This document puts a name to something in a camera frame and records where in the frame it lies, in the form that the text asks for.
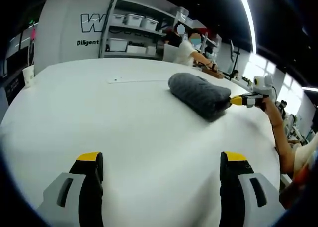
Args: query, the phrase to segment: ceiling light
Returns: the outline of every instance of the ceiling light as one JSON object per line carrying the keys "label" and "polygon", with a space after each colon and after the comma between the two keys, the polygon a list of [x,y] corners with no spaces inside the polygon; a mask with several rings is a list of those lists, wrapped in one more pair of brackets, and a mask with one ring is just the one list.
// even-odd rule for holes
{"label": "ceiling light", "polygon": [[318,88],[302,87],[303,90],[318,92]]}
{"label": "ceiling light", "polygon": [[256,54],[256,35],[255,35],[255,28],[254,28],[252,13],[250,12],[247,0],[241,0],[241,1],[243,3],[245,13],[247,15],[248,23],[249,23],[250,35],[252,38],[252,46],[253,46],[252,52]]}

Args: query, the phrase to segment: ceiling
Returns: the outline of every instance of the ceiling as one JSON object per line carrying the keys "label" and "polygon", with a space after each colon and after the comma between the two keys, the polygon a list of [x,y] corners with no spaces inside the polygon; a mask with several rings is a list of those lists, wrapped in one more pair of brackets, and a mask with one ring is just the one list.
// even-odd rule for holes
{"label": "ceiling", "polygon": [[[10,13],[4,13],[10,37],[27,8],[43,0],[15,0]],[[250,29],[240,0],[167,0],[190,11],[210,30],[219,33],[223,41],[232,39],[237,47],[251,50]],[[318,87],[313,75],[318,54],[318,0],[247,0],[252,13],[257,41],[257,53],[276,63],[302,86]],[[0,39],[1,54],[5,40]],[[308,94],[318,105],[318,93]]]}

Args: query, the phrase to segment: printed logo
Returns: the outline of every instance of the printed logo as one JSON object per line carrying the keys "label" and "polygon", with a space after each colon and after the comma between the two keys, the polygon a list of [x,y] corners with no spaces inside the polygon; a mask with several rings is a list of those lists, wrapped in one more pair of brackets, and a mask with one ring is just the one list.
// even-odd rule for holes
{"label": "printed logo", "polygon": [[86,40],[78,40],[76,42],[77,46],[88,46],[88,45],[92,45],[92,44],[99,44],[99,41],[86,41]]}
{"label": "printed logo", "polygon": [[101,32],[106,19],[105,14],[84,13],[80,15],[81,32]]}

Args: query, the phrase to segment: white tabletop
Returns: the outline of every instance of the white tabletop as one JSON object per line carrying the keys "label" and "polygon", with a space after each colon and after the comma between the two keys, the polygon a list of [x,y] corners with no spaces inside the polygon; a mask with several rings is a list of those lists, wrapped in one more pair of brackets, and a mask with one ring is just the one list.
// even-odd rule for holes
{"label": "white tabletop", "polygon": [[242,79],[240,80],[236,80],[236,79],[231,79],[231,81],[234,83],[234,84],[237,84],[238,86],[242,87],[243,89],[245,89],[247,92],[251,92],[252,89],[250,87],[248,87],[248,83]]}
{"label": "white tabletop", "polygon": [[44,189],[93,151],[104,156],[105,226],[185,226],[205,211],[209,226],[218,225],[222,151],[245,155],[279,189],[267,116],[232,106],[209,123],[171,95],[176,72],[246,93],[184,65],[142,59],[67,62],[38,74],[1,124],[7,165],[26,200],[38,207]]}

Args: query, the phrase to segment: person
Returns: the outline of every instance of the person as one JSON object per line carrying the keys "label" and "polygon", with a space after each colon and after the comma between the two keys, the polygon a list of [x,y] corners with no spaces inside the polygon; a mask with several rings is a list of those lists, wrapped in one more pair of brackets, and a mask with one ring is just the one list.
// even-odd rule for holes
{"label": "person", "polygon": [[207,58],[207,59],[212,59],[213,58],[213,48],[210,47],[210,46],[207,46],[205,49],[204,49],[204,56]]}
{"label": "person", "polygon": [[275,106],[270,98],[265,98],[263,103],[265,103],[266,106],[265,113],[269,117],[269,120],[272,124],[276,150],[280,160],[281,173],[289,174],[293,178],[293,183],[286,188],[287,190],[285,194],[282,195],[282,203],[285,203],[285,207],[287,208],[292,205],[290,200],[291,196],[293,196],[295,199],[297,198],[296,195],[291,195],[290,193],[297,193],[299,195],[299,190],[305,184],[309,175],[309,169],[312,166],[317,154],[316,148],[318,145],[318,133],[308,144],[299,146],[296,148],[296,150],[293,150],[290,147],[285,135],[283,118],[279,109]]}
{"label": "person", "polygon": [[178,34],[177,32],[177,28],[181,23],[178,22],[174,28],[173,31],[170,31],[166,34],[166,36],[164,37],[164,43],[165,44],[169,44],[175,47],[179,47],[179,45],[182,42],[182,37]]}
{"label": "person", "polygon": [[174,62],[191,67],[193,66],[193,62],[196,61],[206,65],[216,72],[216,65],[206,59],[194,48],[194,45],[198,45],[200,43],[201,33],[196,29],[190,29],[188,31],[188,40],[184,40],[180,44]]}
{"label": "person", "polygon": [[286,112],[285,112],[286,106],[287,106],[287,102],[285,100],[280,101],[280,103],[277,102],[276,104],[276,107],[278,108],[283,119],[285,119],[286,117]]}
{"label": "person", "polygon": [[230,78],[233,79],[237,79],[239,77],[239,71],[238,70],[234,70],[231,74],[230,74]]}

